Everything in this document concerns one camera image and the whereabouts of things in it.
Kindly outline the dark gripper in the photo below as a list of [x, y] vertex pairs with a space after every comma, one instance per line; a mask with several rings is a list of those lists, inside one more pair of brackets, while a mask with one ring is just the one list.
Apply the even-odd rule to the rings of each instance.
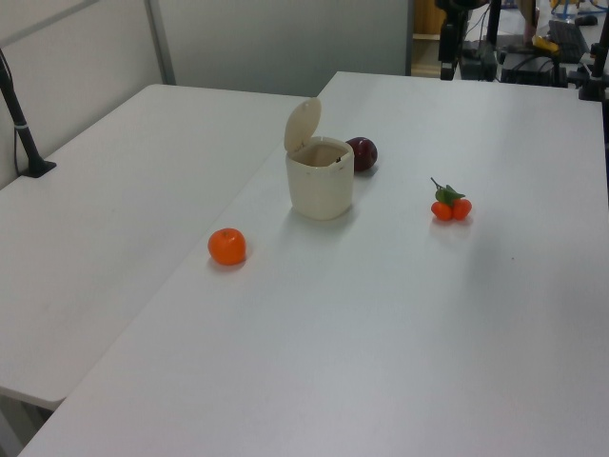
[[441, 65], [441, 79], [453, 80], [457, 68], [457, 64], [453, 63], [458, 54], [461, 33], [460, 14], [456, 11], [448, 11], [443, 20], [440, 45], [439, 45], [439, 61]]

